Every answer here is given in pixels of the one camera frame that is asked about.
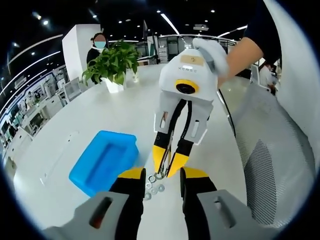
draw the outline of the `black sleeve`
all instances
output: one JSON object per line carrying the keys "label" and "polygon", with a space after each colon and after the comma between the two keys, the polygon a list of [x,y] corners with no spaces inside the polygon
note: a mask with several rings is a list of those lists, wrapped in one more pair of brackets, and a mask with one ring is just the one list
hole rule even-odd
{"label": "black sleeve", "polygon": [[259,46],[267,62],[274,63],[281,57],[278,31],[263,0],[257,0],[254,17],[248,24],[244,37]]}

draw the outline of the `face mask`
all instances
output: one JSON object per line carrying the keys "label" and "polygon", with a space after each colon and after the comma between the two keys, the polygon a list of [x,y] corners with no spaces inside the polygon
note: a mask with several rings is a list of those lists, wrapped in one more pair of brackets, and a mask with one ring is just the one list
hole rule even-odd
{"label": "face mask", "polygon": [[95,41],[94,45],[98,48],[98,49],[103,49],[106,46],[106,42],[105,41]]}

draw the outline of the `metal washer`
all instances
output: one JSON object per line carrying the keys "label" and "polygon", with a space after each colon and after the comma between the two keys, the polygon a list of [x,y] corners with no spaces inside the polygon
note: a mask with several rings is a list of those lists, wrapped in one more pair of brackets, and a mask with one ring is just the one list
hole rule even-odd
{"label": "metal washer", "polygon": [[152,183],[151,183],[151,182],[147,182],[147,183],[145,184],[145,189],[147,189],[147,190],[152,189]]}
{"label": "metal washer", "polygon": [[144,199],[143,200],[145,200],[145,201],[148,201],[148,200],[150,200],[151,199],[151,193],[150,192],[146,192],[145,194],[144,194]]}
{"label": "metal washer", "polygon": [[157,179],[155,175],[150,175],[148,176],[148,181],[153,184],[155,181],[157,181]]}
{"label": "metal washer", "polygon": [[163,192],[164,190],[165,190],[165,186],[162,185],[162,184],[160,184],[160,185],[158,186],[158,191],[159,191],[159,192]]}
{"label": "metal washer", "polygon": [[165,177],[165,174],[164,174],[163,172],[155,173],[155,174],[154,174],[154,178],[155,178],[156,180],[161,180],[161,179],[163,179],[164,177]]}
{"label": "metal washer", "polygon": [[152,195],[156,195],[158,193],[158,189],[157,188],[152,188],[151,189],[151,194]]}

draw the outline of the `blue plastic container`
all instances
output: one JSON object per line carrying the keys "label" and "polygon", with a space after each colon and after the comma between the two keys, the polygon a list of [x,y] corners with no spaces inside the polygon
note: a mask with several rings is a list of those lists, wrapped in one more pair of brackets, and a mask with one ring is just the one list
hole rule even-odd
{"label": "blue plastic container", "polygon": [[134,135],[100,131],[72,168],[69,179],[90,197],[108,191],[139,155]]}

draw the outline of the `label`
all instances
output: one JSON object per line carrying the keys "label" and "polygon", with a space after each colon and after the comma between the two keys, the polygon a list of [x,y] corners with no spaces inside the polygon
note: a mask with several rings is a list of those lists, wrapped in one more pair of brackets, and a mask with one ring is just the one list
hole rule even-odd
{"label": "label", "polygon": [[185,64],[193,64],[193,65],[203,66],[205,60],[201,56],[182,55],[180,58],[180,62],[185,63]]}

